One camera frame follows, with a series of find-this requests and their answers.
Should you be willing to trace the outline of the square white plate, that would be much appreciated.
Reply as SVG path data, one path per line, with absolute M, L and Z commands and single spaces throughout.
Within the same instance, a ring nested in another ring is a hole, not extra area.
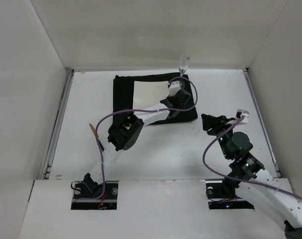
M 134 82 L 133 90 L 133 108 L 146 109 L 161 100 L 169 94 L 168 82 Z

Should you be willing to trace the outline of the clear champagne glass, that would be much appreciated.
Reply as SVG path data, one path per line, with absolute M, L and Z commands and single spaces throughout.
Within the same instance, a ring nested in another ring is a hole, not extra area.
M 183 89 L 186 85 L 185 82 L 188 82 L 188 80 L 186 80 L 185 73 L 189 68 L 189 63 L 190 63 L 190 56 L 186 53 L 181 54 L 180 62 L 179 62 L 180 75 L 176 77 L 174 81 L 174 86 L 177 87 L 178 90 Z

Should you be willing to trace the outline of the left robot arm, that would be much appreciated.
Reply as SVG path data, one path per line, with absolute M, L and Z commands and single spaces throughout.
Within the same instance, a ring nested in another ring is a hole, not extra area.
M 192 99 L 188 91 L 179 89 L 173 95 L 169 95 L 149 108 L 121 110 L 102 118 L 94 132 L 101 162 L 97 163 L 76 185 L 80 188 L 80 193 L 76 195 L 73 202 L 87 202 L 102 198 L 106 194 L 106 178 L 112 166 L 124 151 L 129 150 L 137 142 L 142 129 L 157 121 L 172 119 L 181 112 L 194 109 L 198 102 L 198 94 L 194 103 L 191 102 Z M 105 119 L 111 116 L 117 116 L 117 118 L 108 129 L 107 142 L 102 144 L 98 137 L 98 128 Z

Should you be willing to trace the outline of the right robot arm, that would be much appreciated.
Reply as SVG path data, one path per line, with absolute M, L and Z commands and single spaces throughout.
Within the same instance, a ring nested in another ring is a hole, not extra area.
M 302 197 L 283 189 L 264 164 L 251 154 L 253 144 L 247 134 L 234 132 L 238 125 L 247 124 L 249 113 L 238 110 L 236 117 L 201 115 L 202 128 L 218 142 L 225 159 L 231 160 L 228 175 L 205 166 L 223 177 L 222 186 L 228 198 L 239 197 L 267 215 L 288 239 L 302 239 Z

